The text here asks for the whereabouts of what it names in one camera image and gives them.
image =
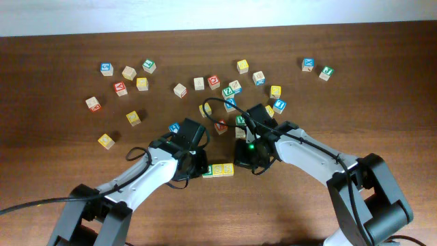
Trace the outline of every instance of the brown wood surface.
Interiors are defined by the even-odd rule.
[[[234,129],[218,136],[198,106],[220,90],[196,92],[194,77],[217,74],[221,88],[238,79],[238,106],[271,104],[268,89],[282,86],[287,107],[274,117],[298,123],[340,151],[381,155],[414,211],[399,233],[437,241],[437,22],[318,25],[209,31],[108,33],[0,38],[0,208],[96,187],[132,163],[124,155],[147,146],[185,117],[212,133],[211,163],[233,159]],[[301,72],[314,57],[313,72]],[[153,59],[157,69],[141,64]],[[236,61],[247,59],[249,73]],[[99,72],[111,62],[114,76]],[[150,81],[148,92],[122,78],[132,66]],[[328,82],[322,66],[335,69]],[[255,87],[262,70],[266,85]],[[113,84],[125,81],[128,95]],[[188,88],[179,99],[173,87]],[[91,113],[85,99],[102,110]],[[213,116],[233,122],[222,103]],[[131,127],[126,114],[142,120]],[[116,140],[104,149],[97,139]],[[0,245],[45,245],[63,204],[0,217]],[[135,211],[128,241],[144,245],[261,245],[325,238],[337,229],[327,189],[297,167],[275,163],[261,176],[236,168],[233,177],[192,180],[185,190],[158,188]]]

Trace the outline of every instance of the wooden table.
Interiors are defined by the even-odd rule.
[[[281,85],[285,111],[274,117],[299,124],[312,137],[359,156],[381,155],[414,211],[399,233],[437,241],[437,22],[270,27],[210,31],[108,33],[0,38],[0,207],[59,197],[80,183],[96,187],[132,163],[124,156],[147,146],[174,122],[191,118],[212,133],[211,163],[233,160],[234,129],[218,136],[198,106],[220,90],[195,91],[194,77],[217,74],[221,88],[239,80],[238,106],[271,104]],[[314,57],[313,72],[301,72]],[[146,74],[141,64],[153,59]],[[247,59],[249,73],[236,62]],[[99,72],[111,62],[114,76]],[[124,66],[150,80],[148,92],[122,78]],[[335,69],[325,82],[322,66]],[[255,87],[262,70],[266,85]],[[113,84],[125,81],[128,95]],[[173,88],[188,88],[180,99]],[[85,99],[96,96],[92,113]],[[213,116],[233,122],[222,103]],[[126,114],[142,123],[131,127]],[[116,144],[104,149],[108,133]],[[45,245],[63,204],[0,217],[0,245]],[[97,223],[87,223],[97,228]],[[192,180],[185,190],[158,188],[135,211],[134,245],[282,245],[321,239],[337,229],[327,189],[297,167],[275,163],[261,176],[236,168],[233,177]]]

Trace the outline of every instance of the blue letter on block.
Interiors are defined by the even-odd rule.
[[[174,133],[178,133],[179,128],[180,128],[180,126],[177,122],[175,124],[172,124],[171,126],[169,126],[169,130],[171,132],[174,132]]]

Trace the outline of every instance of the white wall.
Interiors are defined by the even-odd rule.
[[[437,0],[0,0],[0,36],[437,19]]]

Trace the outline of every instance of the wooden block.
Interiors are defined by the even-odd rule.
[[[194,90],[204,90],[205,83],[203,82],[203,77],[194,78]]]
[[[238,127],[235,127],[235,138],[246,138],[246,132]]]
[[[112,76],[114,74],[114,67],[109,62],[101,63],[100,72],[103,76]]]
[[[106,133],[101,136],[100,139],[98,139],[98,142],[107,150],[109,150],[109,148],[115,144],[115,142]]]
[[[249,71],[249,65],[247,64],[246,59],[237,62],[237,69],[240,74],[244,74]]]
[[[314,59],[313,58],[304,58],[302,61],[302,71],[303,72],[311,72],[314,68]]]
[[[173,123],[173,124],[171,124],[171,125],[169,126],[169,130],[170,130],[171,132],[174,132],[174,133],[178,133],[179,129],[180,129],[180,126],[179,126],[179,124],[178,124],[177,122],[176,122],[176,123]]]
[[[281,99],[278,99],[273,105],[273,111],[281,114],[286,105],[287,105],[286,102],[282,101]]]
[[[185,86],[178,84],[173,91],[175,92],[176,96],[179,96],[180,98],[183,98],[186,95],[186,88]]]
[[[146,71],[148,73],[153,73],[153,71],[155,71],[155,69],[156,69],[156,64],[154,61],[147,59],[143,63],[143,69],[144,69],[144,71]]]
[[[234,94],[239,94],[242,92],[241,85],[238,81],[232,81],[229,83],[230,88],[234,91]]]
[[[246,126],[246,122],[241,115],[237,115],[237,117],[235,118],[235,123],[237,126]]]
[[[122,75],[125,79],[132,81],[137,75],[137,72],[135,71],[135,69],[131,68],[130,66],[126,66],[122,72]]]
[[[213,177],[223,176],[223,164],[213,164],[212,165],[212,176]]]
[[[135,112],[135,111],[128,113],[126,115],[126,117],[128,118],[128,121],[132,126],[135,126],[135,125],[138,125],[141,123],[141,120],[139,119],[137,112]]]
[[[226,101],[231,103],[231,104],[233,104],[233,105],[235,105],[235,106],[237,106],[237,104],[236,104],[236,102],[235,102],[235,100],[233,98],[229,98]],[[223,104],[225,105],[226,112],[229,113],[229,112],[232,112],[232,111],[235,110],[234,107],[232,107],[231,105],[228,105],[226,102],[224,102]]]
[[[126,89],[126,86],[123,82],[115,83],[114,89],[118,96],[123,96],[128,93],[128,90]]]
[[[208,166],[208,172],[206,174],[202,174],[202,177],[204,177],[204,178],[212,178],[213,177],[213,175],[212,175],[212,165]]]
[[[100,106],[95,96],[87,99],[85,102],[87,103],[88,109],[91,110],[91,112],[95,112],[102,108],[102,106]]]
[[[137,78],[137,88],[140,92],[149,90],[149,81],[146,78]]]
[[[208,85],[210,85],[211,90],[215,90],[220,87],[220,80],[217,75],[208,78]]]
[[[226,124],[226,122],[224,120],[219,120],[220,123]],[[220,124],[214,124],[214,128],[216,129],[216,131],[218,132],[219,135],[222,135],[223,133],[225,133],[227,131],[227,126],[223,126]]]
[[[223,165],[223,176],[233,176],[234,175],[234,164],[224,163]]]
[[[281,97],[281,86],[272,85],[270,88],[270,98],[279,99]]]
[[[202,107],[202,105],[199,106],[199,110],[200,110],[200,114],[202,115],[202,117],[203,117],[203,118],[206,117],[205,112],[203,112],[203,107]],[[205,103],[205,110],[206,110],[206,113],[207,113],[208,115],[211,115],[212,110],[211,110],[211,107],[210,107],[210,105],[209,105],[208,103]]]
[[[328,66],[325,66],[322,70],[322,72],[320,73],[319,78],[328,81],[328,79],[333,75],[334,70]]]
[[[223,98],[225,100],[227,100],[229,98],[234,98],[234,91],[232,90],[232,88],[226,87],[225,89],[223,89],[221,91],[221,95],[223,96]]]
[[[266,78],[262,71],[254,72],[252,76],[253,82],[255,85],[263,85],[266,82]]]
[[[266,111],[267,111],[268,115],[269,115],[271,118],[273,118],[274,111],[273,111],[273,109],[272,109],[272,107],[271,107],[270,105],[267,105],[267,106],[266,106]]]

